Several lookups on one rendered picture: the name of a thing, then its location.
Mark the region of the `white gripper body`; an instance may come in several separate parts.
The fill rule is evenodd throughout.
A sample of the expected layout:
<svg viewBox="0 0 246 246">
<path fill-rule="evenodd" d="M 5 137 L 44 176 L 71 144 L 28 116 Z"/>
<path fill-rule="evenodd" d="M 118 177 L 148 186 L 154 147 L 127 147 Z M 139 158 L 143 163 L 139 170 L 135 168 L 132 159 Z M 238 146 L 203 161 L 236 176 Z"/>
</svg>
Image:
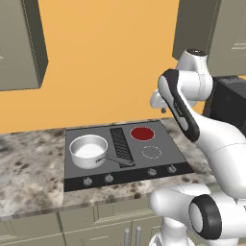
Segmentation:
<svg viewBox="0 0 246 246">
<path fill-rule="evenodd" d="M 157 89 L 155 89 L 152 94 L 152 97 L 150 99 L 150 106 L 156 109 L 166 109 L 167 108 L 166 102 L 160 96 L 160 93 Z"/>
</svg>

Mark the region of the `large round hob burner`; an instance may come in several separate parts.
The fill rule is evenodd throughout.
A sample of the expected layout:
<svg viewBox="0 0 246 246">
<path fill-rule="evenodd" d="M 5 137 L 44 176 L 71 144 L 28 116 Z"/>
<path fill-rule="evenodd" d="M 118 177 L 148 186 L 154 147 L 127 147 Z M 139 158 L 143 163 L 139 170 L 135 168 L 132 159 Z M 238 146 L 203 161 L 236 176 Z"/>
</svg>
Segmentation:
<svg viewBox="0 0 246 246">
<path fill-rule="evenodd" d="M 155 136 L 155 132 L 148 127 L 135 127 L 131 129 L 131 137 L 139 141 L 147 141 Z"/>
</svg>

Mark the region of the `black microwave oven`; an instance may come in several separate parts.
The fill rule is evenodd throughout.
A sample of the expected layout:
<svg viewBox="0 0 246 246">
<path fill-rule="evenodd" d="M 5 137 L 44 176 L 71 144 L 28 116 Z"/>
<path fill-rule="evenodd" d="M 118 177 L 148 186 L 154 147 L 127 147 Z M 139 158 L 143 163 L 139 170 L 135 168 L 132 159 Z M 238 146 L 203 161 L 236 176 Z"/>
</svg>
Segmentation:
<svg viewBox="0 0 246 246">
<path fill-rule="evenodd" d="M 237 76 L 214 77 L 203 116 L 230 123 L 246 135 L 246 80 Z"/>
</svg>

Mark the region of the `grey and black hob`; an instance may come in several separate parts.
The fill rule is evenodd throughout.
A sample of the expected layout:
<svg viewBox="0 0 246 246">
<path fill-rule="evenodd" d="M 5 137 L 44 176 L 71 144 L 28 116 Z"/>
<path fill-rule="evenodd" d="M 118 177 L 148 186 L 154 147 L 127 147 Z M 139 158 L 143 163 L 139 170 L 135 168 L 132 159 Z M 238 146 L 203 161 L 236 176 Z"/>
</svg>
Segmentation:
<svg viewBox="0 0 246 246">
<path fill-rule="evenodd" d="M 155 136 L 147 141 L 136 140 L 131 137 L 131 129 L 135 127 L 148 127 L 155 132 Z M 193 171 L 172 137 L 158 120 L 69 129 L 65 132 L 65 144 L 70 145 L 75 138 L 82 135 L 103 137 L 109 144 L 109 155 L 132 160 L 135 164 L 126 166 L 112 160 L 105 160 L 95 169 L 83 169 L 74 164 L 70 152 L 66 151 L 64 153 L 66 192 L 183 175 Z M 167 170 L 169 165 L 174 165 L 177 171 L 169 173 Z M 155 177 L 148 175 L 149 168 L 157 170 Z M 113 176 L 113 181 L 109 184 L 105 182 L 107 174 Z M 83 185 L 83 179 L 86 177 L 92 179 L 91 186 Z"/>
</svg>

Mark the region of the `wide grey-green drawer front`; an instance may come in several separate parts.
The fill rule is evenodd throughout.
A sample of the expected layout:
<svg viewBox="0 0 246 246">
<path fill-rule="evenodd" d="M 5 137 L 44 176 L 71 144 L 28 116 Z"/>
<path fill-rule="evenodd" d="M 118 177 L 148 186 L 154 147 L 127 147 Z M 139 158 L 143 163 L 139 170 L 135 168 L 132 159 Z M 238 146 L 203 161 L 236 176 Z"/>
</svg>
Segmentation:
<svg viewBox="0 0 246 246">
<path fill-rule="evenodd" d="M 34 238 L 61 232 L 55 213 L 23 217 L 0 222 L 0 240 Z"/>
<path fill-rule="evenodd" d="M 96 223 L 104 223 L 117 219 L 152 215 L 149 209 L 149 199 L 140 198 L 117 203 L 98 205 L 94 209 Z"/>
</svg>

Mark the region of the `grey-green cupboard door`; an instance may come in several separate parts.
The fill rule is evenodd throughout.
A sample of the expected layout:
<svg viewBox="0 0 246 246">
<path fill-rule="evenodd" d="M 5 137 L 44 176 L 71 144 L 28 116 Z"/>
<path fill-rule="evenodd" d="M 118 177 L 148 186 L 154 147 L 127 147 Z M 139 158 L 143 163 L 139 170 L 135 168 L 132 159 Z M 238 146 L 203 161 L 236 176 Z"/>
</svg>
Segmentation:
<svg viewBox="0 0 246 246">
<path fill-rule="evenodd" d="M 162 218 L 160 216 L 135 219 L 132 223 L 131 246 L 135 246 L 137 227 L 141 228 L 139 246 L 149 246 L 151 238 L 160 231 L 161 220 Z"/>
<path fill-rule="evenodd" d="M 0 242 L 0 246 L 65 246 L 62 234 Z"/>
<path fill-rule="evenodd" d="M 124 246 L 124 234 L 131 222 L 115 223 L 65 233 L 67 246 Z"/>
</svg>

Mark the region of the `narrow grey-green drawer front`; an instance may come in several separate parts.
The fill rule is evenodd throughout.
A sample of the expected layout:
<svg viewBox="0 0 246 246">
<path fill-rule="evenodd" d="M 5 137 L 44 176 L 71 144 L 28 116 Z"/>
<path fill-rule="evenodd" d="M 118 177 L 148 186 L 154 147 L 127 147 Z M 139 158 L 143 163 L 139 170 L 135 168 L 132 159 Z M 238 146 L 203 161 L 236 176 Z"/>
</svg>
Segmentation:
<svg viewBox="0 0 246 246">
<path fill-rule="evenodd" d="M 93 207 L 64 210 L 60 218 L 66 233 L 86 229 L 94 223 Z"/>
</svg>

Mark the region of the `grey-green wall cupboard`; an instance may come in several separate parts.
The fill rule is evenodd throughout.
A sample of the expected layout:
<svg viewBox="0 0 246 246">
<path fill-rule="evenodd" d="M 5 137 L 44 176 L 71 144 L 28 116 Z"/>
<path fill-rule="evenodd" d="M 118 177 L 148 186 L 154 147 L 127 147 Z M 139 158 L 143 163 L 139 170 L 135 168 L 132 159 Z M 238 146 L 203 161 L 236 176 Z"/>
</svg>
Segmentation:
<svg viewBox="0 0 246 246">
<path fill-rule="evenodd" d="M 47 65 L 38 0 L 0 0 L 0 91 L 40 88 Z"/>
<path fill-rule="evenodd" d="M 213 77 L 246 75 L 246 0 L 180 0 L 172 56 L 208 54 Z"/>
</svg>

